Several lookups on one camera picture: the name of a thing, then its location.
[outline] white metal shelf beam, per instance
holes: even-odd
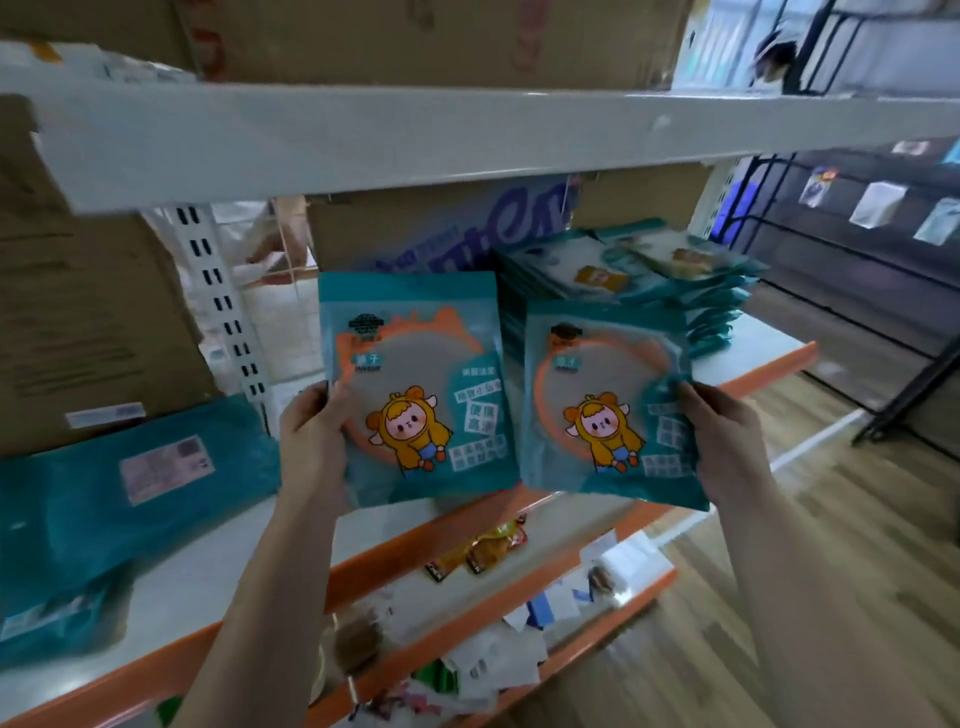
[[[960,134],[960,101],[121,85],[0,69],[75,211],[645,166]]]

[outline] cartoon character in yellow hoodie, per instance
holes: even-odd
[[[572,423],[566,434],[582,437],[590,445],[593,467],[598,473],[614,468],[618,473],[639,464],[636,454],[643,448],[643,440],[627,424],[629,404],[618,404],[613,392],[599,397],[586,395],[576,407],[564,410],[564,418]]]
[[[367,416],[367,429],[373,430],[370,441],[393,450],[401,470],[423,468],[429,473],[434,457],[445,461],[453,434],[437,422],[436,406],[436,395],[425,398],[422,387],[410,387],[402,395],[394,392],[383,409]]]

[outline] forearm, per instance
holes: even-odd
[[[175,728],[302,723],[324,624],[331,506],[277,500]]]
[[[767,486],[719,513],[782,724],[942,726],[772,477]]]

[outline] person's left hand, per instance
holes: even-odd
[[[300,392],[280,416],[281,502],[337,509],[344,503],[347,450],[341,428],[350,415],[349,389],[339,382],[327,395],[325,381]]]

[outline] hand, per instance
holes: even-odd
[[[325,381],[300,392],[280,415],[280,499],[295,508],[316,500],[343,507],[347,450],[341,428],[350,414],[349,389],[342,382],[327,396]]]
[[[700,451],[697,475],[707,497],[723,507],[752,499],[773,483],[760,418],[747,404],[716,387],[686,382],[680,405],[693,423]]]

